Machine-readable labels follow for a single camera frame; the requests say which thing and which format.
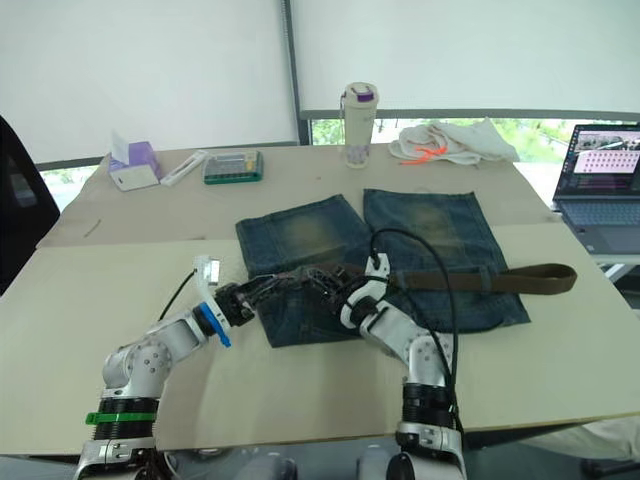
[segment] brown belt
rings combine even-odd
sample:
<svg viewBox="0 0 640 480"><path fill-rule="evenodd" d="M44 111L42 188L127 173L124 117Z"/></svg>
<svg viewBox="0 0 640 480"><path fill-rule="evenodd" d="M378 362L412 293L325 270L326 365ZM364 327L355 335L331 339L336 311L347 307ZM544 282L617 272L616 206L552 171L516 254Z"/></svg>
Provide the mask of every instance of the brown belt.
<svg viewBox="0 0 640 480"><path fill-rule="evenodd" d="M345 270L362 273L355 265L344 265ZM466 292L529 293L556 295L571 290L576 283L576 271L559 263L543 263L528 267L504 270L498 274L483 276L478 273L449 273L451 288ZM403 272L402 279L390 276L390 283L411 290L446 290L444 278L439 272Z"/></svg>

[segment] white bottle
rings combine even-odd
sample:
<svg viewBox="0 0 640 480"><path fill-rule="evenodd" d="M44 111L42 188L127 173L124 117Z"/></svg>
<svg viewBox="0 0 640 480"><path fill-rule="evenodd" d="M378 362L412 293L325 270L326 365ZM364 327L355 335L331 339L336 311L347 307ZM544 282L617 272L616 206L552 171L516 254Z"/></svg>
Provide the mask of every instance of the white bottle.
<svg viewBox="0 0 640 480"><path fill-rule="evenodd" d="M351 168L367 166L378 100L378 89L370 83L350 83L342 94L344 156L347 166Z"/></svg>

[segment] laptop keyboard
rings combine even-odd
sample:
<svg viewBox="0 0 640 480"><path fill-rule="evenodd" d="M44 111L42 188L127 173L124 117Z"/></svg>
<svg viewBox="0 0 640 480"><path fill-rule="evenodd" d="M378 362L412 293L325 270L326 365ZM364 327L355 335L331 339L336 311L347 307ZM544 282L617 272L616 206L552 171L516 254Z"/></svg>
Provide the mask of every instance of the laptop keyboard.
<svg viewBox="0 0 640 480"><path fill-rule="evenodd" d="M640 225L640 202L566 202L562 208L574 225Z"/></svg>

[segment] tissue box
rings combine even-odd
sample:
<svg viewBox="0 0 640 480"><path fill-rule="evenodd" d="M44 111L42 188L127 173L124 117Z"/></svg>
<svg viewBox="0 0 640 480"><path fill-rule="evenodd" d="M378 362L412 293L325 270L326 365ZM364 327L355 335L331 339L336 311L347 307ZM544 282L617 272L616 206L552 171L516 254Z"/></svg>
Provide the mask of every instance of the tissue box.
<svg viewBox="0 0 640 480"><path fill-rule="evenodd" d="M129 163L109 157L109 175L120 190L150 187L160 183L160 166L149 142L129 144Z"/></svg>

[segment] roller blind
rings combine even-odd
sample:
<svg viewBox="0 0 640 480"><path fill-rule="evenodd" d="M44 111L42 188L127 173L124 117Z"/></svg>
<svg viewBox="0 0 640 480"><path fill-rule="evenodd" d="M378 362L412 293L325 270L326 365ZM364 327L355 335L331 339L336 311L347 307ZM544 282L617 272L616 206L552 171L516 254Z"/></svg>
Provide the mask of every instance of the roller blind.
<svg viewBox="0 0 640 480"><path fill-rule="evenodd" d="M277 0L0 0L0 114L36 162L294 141Z"/></svg>
<svg viewBox="0 0 640 480"><path fill-rule="evenodd" d="M640 119L637 0L292 0L292 17L306 117L365 81L380 109Z"/></svg>

